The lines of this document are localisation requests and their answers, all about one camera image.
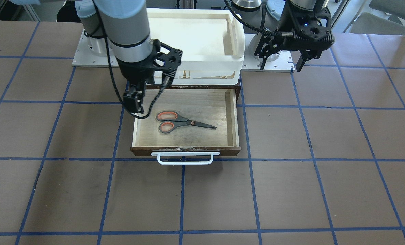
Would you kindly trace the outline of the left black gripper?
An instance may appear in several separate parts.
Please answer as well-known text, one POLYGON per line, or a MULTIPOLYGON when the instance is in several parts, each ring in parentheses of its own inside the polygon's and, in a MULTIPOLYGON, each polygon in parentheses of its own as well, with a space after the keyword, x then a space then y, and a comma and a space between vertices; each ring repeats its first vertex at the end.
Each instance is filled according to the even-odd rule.
POLYGON ((311 58, 313 52, 301 48, 299 42, 298 21, 296 14, 300 11, 311 11, 311 3, 286 3, 280 17, 278 28, 275 31, 268 31, 264 26, 254 27, 254 31, 261 34, 261 38, 255 50, 255 56, 261 58, 259 63, 260 71, 263 71, 267 59, 279 51, 299 51, 300 56, 296 64, 296 71, 301 72, 303 66, 311 58))

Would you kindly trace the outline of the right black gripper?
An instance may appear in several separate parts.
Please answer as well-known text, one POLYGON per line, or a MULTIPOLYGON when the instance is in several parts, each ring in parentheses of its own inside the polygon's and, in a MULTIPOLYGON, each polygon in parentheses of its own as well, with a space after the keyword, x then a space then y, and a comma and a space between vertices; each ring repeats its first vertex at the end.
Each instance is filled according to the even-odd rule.
POLYGON ((129 113, 144 113, 143 99, 146 93, 146 84, 153 85, 154 70, 148 68, 147 63, 152 65, 154 56, 149 55, 138 62, 126 62, 116 55, 120 71, 129 82, 128 90, 123 93, 123 104, 129 113))

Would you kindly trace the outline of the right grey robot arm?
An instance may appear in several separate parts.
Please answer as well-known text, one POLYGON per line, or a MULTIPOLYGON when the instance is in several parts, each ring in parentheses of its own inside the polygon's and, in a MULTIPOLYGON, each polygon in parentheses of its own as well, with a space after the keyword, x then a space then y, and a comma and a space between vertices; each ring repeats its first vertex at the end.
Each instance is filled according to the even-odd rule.
POLYGON ((104 40, 112 85, 120 103, 135 117, 144 113, 146 84, 154 80, 160 42, 150 40, 145 0, 76 0, 76 14, 85 33, 104 40), (123 96, 117 88, 110 52, 129 82, 123 96))

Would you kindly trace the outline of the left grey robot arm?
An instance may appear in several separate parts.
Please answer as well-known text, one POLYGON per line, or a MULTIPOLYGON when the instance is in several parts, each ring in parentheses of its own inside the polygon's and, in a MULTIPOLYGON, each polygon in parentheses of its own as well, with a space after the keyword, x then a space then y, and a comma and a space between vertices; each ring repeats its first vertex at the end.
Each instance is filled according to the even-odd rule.
POLYGON ((244 71, 301 71, 335 42, 326 0, 227 0, 245 31, 244 71))

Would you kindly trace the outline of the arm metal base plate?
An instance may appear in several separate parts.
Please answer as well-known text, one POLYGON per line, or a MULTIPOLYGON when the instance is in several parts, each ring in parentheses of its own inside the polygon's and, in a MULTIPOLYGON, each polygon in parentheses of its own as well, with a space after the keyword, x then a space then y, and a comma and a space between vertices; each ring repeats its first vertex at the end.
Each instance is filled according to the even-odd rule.
POLYGON ((105 40, 87 37, 83 30, 72 65, 75 67, 108 67, 105 40))
POLYGON ((261 70, 263 59, 255 56, 255 50, 260 40, 260 34, 245 34, 245 51, 242 71, 266 71, 266 72, 293 72, 294 61, 289 51, 279 51, 270 56, 261 70))

